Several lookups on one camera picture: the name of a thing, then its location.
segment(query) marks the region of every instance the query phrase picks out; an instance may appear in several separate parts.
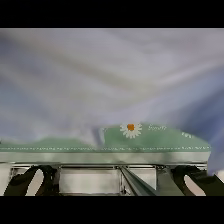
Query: green fabric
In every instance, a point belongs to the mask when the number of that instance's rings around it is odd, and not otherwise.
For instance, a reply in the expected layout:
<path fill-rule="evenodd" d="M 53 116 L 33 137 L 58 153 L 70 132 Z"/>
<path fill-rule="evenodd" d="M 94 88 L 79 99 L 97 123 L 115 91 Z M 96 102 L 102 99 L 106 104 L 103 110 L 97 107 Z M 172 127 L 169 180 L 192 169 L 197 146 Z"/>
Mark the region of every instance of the green fabric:
<path fill-rule="evenodd" d="M 68 153 L 161 153 L 161 152 L 207 152 L 210 145 L 205 141 L 165 126 L 143 124 L 141 134 L 129 139 L 120 126 L 102 130 L 102 147 L 94 148 L 77 139 L 48 138 L 29 144 L 0 144 L 0 152 L 68 152 Z"/>

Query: yellow flower center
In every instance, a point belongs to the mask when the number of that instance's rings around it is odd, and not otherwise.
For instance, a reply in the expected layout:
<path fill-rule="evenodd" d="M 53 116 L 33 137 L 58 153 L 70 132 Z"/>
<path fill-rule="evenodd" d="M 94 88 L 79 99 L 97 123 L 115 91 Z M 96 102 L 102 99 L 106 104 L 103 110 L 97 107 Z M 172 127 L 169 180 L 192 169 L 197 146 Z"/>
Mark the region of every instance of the yellow flower center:
<path fill-rule="evenodd" d="M 127 128 L 128 128 L 129 131 L 134 131 L 135 126 L 133 124 L 128 124 Z"/>

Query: white fabric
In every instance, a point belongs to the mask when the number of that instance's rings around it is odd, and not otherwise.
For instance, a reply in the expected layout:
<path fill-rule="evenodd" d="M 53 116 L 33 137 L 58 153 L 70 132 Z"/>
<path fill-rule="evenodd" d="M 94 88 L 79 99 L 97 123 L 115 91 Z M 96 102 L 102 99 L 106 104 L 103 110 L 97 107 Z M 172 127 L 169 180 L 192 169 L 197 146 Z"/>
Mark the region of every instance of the white fabric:
<path fill-rule="evenodd" d="M 123 122 L 184 129 L 223 89 L 224 30 L 1 29 L 0 60 L 2 138 L 97 144 Z"/>

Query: daisy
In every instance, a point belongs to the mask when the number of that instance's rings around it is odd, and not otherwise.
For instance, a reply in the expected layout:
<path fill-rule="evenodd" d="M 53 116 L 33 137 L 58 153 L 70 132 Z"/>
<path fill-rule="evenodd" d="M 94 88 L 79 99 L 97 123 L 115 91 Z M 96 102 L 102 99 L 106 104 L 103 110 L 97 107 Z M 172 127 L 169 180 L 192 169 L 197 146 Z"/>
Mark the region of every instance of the daisy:
<path fill-rule="evenodd" d="M 120 131 L 123 131 L 126 138 L 135 138 L 141 134 L 141 126 L 141 124 L 122 124 Z"/>

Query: metal bar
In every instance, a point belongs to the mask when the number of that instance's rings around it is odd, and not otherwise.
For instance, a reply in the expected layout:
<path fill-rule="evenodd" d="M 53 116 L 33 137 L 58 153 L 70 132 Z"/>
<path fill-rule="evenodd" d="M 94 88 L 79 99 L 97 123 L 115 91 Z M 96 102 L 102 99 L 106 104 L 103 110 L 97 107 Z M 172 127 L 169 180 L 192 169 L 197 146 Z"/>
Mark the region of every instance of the metal bar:
<path fill-rule="evenodd" d="M 154 190 L 126 167 L 122 166 L 120 167 L 120 170 L 135 196 L 158 196 L 156 190 Z"/>

